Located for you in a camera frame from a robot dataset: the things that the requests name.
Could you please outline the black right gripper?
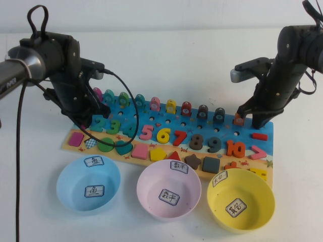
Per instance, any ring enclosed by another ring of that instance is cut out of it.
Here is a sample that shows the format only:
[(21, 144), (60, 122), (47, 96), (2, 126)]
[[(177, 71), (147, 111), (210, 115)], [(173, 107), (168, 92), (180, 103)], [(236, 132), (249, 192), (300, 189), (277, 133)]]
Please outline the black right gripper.
[[(307, 66), (275, 59), (269, 73), (256, 88), (254, 97), (240, 105), (237, 114), (246, 118), (252, 114), (252, 126), (264, 127), (272, 118), (283, 113), (294, 89), (305, 74)], [(257, 104), (264, 110), (257, 110)]]

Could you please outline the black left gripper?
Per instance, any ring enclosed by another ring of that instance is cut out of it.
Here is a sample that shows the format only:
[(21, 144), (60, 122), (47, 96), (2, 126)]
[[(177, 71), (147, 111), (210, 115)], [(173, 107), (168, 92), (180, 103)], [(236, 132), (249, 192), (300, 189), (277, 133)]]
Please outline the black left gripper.
[(84, 73), (79, 71), (76, 76), (67, 72), (56, 72), (49, 76), (53, 88), (46, 91), (65, 111), (62, 114), (71, 118), (75, 125), (89, 128), (92, 115), (109, 117), (111, 109), (103, 104), (97, 95), (88, 95), (84, 89)]

